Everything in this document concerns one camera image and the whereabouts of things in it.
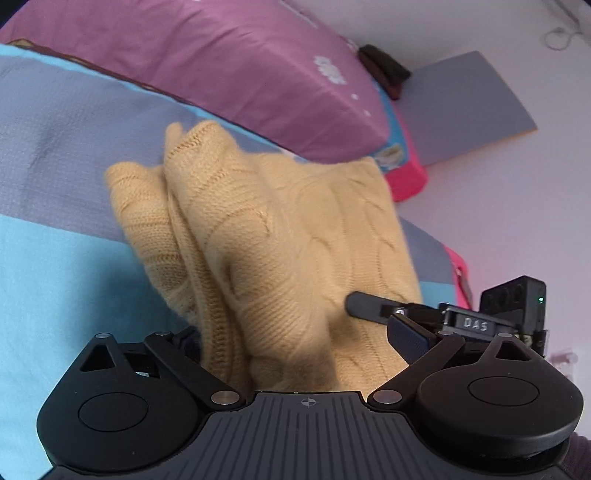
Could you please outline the grey leaning board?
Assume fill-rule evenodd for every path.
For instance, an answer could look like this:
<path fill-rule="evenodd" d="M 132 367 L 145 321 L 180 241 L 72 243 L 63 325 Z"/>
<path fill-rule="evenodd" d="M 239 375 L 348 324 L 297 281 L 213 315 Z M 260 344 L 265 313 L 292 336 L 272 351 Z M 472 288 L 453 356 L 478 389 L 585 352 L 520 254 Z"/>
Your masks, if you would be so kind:
<path fill-rule="evenodd" d="M 397 102 L 423 166 L 537 130 L 517 95 L 479 51 L 417 69 Z"/>

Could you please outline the mustard cable-knit cardigan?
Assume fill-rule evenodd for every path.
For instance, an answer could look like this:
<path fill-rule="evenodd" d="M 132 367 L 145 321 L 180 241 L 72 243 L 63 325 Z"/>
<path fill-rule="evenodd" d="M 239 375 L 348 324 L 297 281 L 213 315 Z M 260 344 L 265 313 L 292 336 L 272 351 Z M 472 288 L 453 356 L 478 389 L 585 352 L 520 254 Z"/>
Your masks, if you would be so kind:
<path fill-rule="evenodd" d="M 422 299 L 374 160 L 247 153 L 219 124 L 165 132 L 163 162 L 111 166 L 114 215 L 166 304 L 197 327 L 201 366 L 243 395 L 359 391 L 404 370 L 349 293 Z"/>

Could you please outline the blue grey patterned bedsheet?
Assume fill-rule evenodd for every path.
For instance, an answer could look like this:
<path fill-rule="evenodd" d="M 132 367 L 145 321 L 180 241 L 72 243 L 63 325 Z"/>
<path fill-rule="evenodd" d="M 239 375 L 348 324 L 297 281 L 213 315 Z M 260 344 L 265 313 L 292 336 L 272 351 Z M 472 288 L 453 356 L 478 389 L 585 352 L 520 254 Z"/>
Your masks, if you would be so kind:
<path fill-rule="evenodd" d="M 36 417 L 98 332 L 137 342 L 192 325 L 165 302 L 116 220 L 106 183 L 120 162 L 157 167 L 165 132 L 219 124 L 247 153 L 281 154 L 190 107 L 76 63 L 1 49 L 1 474 L 49 469 Z M 422 299 L 458 303 L 450 251 L 399 218 Z"/>

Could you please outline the dark folded clothes pile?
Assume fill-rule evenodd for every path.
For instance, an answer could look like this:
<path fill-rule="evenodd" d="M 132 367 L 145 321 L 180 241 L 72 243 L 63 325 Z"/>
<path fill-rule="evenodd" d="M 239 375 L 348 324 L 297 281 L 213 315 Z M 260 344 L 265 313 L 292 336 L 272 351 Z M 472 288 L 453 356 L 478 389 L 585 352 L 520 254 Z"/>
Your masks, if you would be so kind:
<path fill-rule="evenodd" d="M 411 78 L 412 72 L 374 45 L 363 45 L 356 55 L 389 98 L 393 101 L 399 100 L 403 84 Z"/>

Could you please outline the purple floral quilt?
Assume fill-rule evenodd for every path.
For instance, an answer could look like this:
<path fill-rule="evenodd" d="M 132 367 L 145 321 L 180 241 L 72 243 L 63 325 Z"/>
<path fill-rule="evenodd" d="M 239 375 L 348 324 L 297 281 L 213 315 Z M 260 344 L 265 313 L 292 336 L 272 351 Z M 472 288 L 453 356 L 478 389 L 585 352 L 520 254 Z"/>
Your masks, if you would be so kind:
<path fill-rule="evenodd" d="M 165 92 L 304 159 L 374 158 L 394 199 L 428 176 L 375 67 L 291 1 L 29 1 L 2 27 Z"/>

